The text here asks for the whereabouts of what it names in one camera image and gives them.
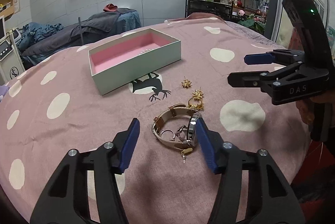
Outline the operator right hand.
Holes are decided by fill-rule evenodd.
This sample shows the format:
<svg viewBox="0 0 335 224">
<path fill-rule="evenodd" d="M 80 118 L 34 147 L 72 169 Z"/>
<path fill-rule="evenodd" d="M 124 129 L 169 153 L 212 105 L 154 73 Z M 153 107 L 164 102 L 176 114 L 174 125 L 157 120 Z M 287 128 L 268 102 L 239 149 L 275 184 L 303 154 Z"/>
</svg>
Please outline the operator right hand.
<svg viewBox="0 0 335 224">
<path fill-rule="evenodd" d="M 312 97 L 310 99 L 300 100 L 295 102 L 296 107 L 300 113 L 301 120 L 307 125 L 312 125 L 316 112 L 317 104 L 331 103 L 333 107 L 332 126 L 334 126 L 334 91 L 327 91 L 322 95 Z"/>
</svg>

